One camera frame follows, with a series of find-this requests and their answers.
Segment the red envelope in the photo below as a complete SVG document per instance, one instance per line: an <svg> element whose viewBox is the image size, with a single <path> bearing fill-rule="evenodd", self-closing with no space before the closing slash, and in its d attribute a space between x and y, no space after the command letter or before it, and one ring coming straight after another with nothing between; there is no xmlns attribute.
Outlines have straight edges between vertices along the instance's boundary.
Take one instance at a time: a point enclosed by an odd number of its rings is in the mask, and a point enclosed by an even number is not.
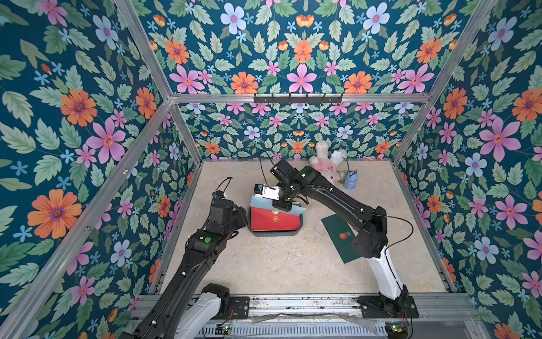
<svg viewBox="0 0 542 339"><path fill-rule="evenodd" d="M300 216L279 210L251 207L250 218L253 232L295 232L301 228Z"/></svg>

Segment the dark green envelope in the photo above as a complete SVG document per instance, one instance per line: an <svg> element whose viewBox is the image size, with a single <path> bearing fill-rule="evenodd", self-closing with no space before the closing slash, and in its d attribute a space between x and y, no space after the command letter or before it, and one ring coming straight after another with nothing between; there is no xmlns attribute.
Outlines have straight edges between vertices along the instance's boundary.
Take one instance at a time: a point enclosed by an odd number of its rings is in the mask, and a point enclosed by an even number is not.
<svg viewBox="0 0 542 339"><path fill-rule="evenodd" d="M343 218L335 214L323 218L321 222L344 264L361 257L360 254L354 251L352 243L355 235Z"/></svg>

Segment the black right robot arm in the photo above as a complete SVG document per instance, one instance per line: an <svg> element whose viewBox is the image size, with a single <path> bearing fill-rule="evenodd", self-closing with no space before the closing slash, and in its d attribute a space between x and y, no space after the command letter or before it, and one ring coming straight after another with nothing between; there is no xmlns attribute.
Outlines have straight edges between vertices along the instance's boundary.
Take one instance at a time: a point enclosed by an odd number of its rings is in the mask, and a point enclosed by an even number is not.
<svg viewBox="0 0 542 339"><path fill-rule="evenodd" d="M368 260L376 277L382 308L399 312L409 296L406 285L399 279L389 253L388 216L384 208L372 208L335 187L316 169L306 166L296 169L286 160L273 165L270 173L278 180L278 198L273 205L284 211L292 200L303 196L313 199L335 212L357 232L353 250Z"/></svg>

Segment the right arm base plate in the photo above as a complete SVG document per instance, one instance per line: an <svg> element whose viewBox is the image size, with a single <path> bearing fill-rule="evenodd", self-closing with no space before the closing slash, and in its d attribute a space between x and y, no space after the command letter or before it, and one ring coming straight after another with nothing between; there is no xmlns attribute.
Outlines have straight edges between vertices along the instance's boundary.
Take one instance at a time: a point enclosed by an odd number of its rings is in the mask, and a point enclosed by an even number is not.
<svg viewBox="0 0 542 339"><path fill-rule="evenodd" d="M364 319L418 319L419 311L414 298L400 295L390 299L381 294L359 296L357 302Z"/></svg>

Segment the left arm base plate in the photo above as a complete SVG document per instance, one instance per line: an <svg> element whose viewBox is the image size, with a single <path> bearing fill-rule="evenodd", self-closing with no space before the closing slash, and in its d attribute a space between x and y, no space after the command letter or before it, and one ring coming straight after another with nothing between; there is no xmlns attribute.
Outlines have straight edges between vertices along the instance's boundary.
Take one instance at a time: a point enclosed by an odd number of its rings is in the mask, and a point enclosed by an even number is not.
<svg viewBox="0 0 542 339"><path fill-rule="evenodd" d="M241 297L226 297L222 300L218 319L223 322L232 319L248 319L251 299L247 296Z"/></svg>

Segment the light blue envelope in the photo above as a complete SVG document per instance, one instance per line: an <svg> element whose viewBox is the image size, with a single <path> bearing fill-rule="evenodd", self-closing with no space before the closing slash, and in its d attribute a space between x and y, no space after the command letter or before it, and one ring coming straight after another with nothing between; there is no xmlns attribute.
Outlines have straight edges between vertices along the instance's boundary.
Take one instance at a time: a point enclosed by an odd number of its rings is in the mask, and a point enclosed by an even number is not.
<svg viewBox="0 0 542 339"><path fill-rule="evenodd" d="M273 206L272 200L257 196L252 196L250 206L254 208L261 208L264 210L276 210L279 213L286 213L292 216L300 216L306 211L305 208L296 205L293 205L292 209L289 211L281 210Z"/></svg>

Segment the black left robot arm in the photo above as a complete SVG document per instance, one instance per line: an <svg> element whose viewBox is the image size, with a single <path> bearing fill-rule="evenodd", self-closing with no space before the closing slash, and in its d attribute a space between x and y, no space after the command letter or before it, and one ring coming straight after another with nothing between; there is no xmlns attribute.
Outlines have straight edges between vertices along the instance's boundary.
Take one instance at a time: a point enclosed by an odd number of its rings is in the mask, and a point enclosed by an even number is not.
<svg viewBox="0 0 542 339"><path fill-rule="evenodd" d="M197 287L210 271L218 256L224 251L228 240L239 229L248 225L244 208L228 199L215 199L203 227L189 237L182 262L165 292L148 315L131 332L121 338L174 338L182 322L186 326L181 335L194 338L206 324L197 318L215 308L218 314L221 297L206 292L199 300L202 306L189 307Z"/></svg>

